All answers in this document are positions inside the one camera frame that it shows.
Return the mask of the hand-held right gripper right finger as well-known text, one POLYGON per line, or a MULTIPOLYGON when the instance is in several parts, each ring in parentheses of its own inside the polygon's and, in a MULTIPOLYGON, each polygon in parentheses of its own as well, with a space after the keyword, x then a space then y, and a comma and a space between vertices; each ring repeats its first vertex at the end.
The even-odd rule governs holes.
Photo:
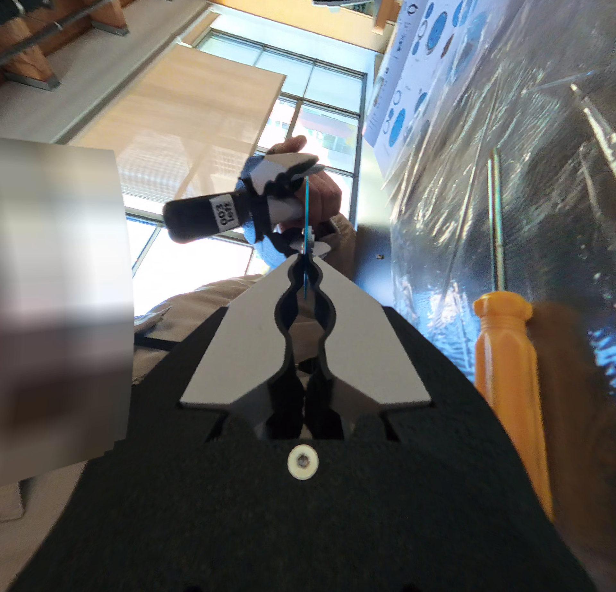
POLYGON ((350 438, 363 416, 427 407, 432 398, 385 308, 316 256, 308 257, 315 317, 323 328, 319 370, 325 402, 350 438))

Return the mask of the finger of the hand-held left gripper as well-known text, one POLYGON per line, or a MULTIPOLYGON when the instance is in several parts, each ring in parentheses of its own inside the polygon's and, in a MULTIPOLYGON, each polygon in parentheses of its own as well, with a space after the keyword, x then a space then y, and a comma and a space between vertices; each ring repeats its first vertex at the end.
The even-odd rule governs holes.
POLYGON ((251 158, 250 181, 257 194, 293 194, 309 177, 325 169, 316 155, 278 153, 251 158))
POLYGON ((283 231, 290 228, 303 228, 303 203, 296 196, 286 198, 268 196, 267 208, 270 229, 273 232, 280 226, 283 231))

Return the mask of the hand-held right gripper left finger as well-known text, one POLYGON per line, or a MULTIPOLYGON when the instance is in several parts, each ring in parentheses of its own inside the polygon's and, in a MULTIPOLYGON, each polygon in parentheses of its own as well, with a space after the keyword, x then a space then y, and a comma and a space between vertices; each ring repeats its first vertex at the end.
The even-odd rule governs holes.
POLYGON ((304 388, 289 329, 298 316, 304 256, 294 254, 226 307, 181 405, 239 416, 259 437, 295 439, 304 388))

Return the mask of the blue round metal disc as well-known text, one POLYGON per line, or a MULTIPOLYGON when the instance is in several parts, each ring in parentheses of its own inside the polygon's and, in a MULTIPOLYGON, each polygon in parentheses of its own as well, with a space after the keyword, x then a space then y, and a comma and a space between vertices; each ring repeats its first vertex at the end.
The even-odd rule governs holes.
POLYGON ((311 226, 309 226, 308 224, 308 210, 309 210, 309 202, 308 202, 308 177, 307 176, 304 180, 303 186, 302 188, 298 191, 297 196, 299 199, 301 199, 301 202, 303 203, 303 208, 304 208, 304 215, 303 215, 303 228, 302 228, 302 246, 301 246, 301 252, 304 255, 307 256, 313 256, 314 255, 314 248, 315 248, 315 231, 313 230, 313 228, 311 226))

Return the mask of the yellow handled screwdriver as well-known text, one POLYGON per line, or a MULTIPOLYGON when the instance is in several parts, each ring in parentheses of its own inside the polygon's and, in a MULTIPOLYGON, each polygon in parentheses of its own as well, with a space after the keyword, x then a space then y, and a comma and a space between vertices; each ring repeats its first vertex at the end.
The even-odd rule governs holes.
POLYGON ((501 158, 497 148, 487 162, 487 190, 494 290, 473 304, 481 322, 475 343, 475 387, 509 435, 543 511, 553 522, 538 358, 527 332, 533 309, 522 296, 508 291, 501 158))

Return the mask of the person's left forearm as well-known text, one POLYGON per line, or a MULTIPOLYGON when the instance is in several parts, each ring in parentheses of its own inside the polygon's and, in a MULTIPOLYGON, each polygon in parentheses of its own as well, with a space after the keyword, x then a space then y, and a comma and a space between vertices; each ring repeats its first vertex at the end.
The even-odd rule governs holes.
POLYGON ((322 222, 315 230, 315 241, 330 247, 323 260, 349 280, 355 275, 356 237, 354 227, 342 214, 322 222))

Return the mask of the person's left hand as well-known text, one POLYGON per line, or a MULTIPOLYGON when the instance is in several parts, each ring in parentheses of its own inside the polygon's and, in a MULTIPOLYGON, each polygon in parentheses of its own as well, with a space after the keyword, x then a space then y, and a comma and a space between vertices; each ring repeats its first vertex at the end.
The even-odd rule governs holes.
MULTIPOLYGON (((267 150, 267 155, 297 153, 307 144, 307 137, 296 135, 275 144, 267 150)), ((334 180, 324 171, 308 177, 308 224, 316 232, 324 227, 331 218, 339 214, 342 191, 334 180)))

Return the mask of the large window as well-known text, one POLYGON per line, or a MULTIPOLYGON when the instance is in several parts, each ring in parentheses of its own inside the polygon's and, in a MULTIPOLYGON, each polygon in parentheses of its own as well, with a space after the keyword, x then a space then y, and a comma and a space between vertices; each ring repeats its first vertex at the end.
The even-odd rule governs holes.
MULTIPOLYGON (((341 189, 341 213, 349 216, 356 185, 358 127, 364 80, 356 73, 264 44, 214 32, 197 47, 213 56, 285 76, 281 93, 256 145, 263 155, 287 137, 303 135, 303 151, 319 156, 341 189)), ((174 243, 154 216, 175 198, 232 189, 243 160, 232 151, 212 149, 212 172, 197 169, 177 136, 140 132, 116 157, 128 208, 134 316, 162 301, 206 283, 263 275, 269 270, 244 241, 241 228, 186 245, 174 243)))

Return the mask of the beige roller blind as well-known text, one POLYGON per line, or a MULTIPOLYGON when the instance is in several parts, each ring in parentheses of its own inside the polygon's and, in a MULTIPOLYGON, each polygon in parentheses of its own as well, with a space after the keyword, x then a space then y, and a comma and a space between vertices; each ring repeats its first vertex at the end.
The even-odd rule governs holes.
POLYGON ((230 192, 284 80, 176 44, 72 145, 112 150, 122 193, 141 200, 230 192))

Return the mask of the white assembly guide sheet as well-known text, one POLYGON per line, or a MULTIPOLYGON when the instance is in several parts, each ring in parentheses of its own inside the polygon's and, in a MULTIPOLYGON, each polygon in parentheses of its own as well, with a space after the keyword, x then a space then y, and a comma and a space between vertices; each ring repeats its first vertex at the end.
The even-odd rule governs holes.
POLYGON ((383 175, 419 129, 431 102, 456 67, 473 57, 485 24, 480 0, 403 0, 374 83, 364 127, 383 175))

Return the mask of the clear plastic bag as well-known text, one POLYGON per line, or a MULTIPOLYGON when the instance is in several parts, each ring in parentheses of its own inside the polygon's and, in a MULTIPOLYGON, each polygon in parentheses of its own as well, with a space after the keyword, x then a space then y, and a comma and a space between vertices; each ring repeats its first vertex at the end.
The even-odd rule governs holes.
POLYGON ((556 525, 615 591, 615 0, 473 0, 387 180, 396 310, 475 378, 473 303, 532 305, 556 525))

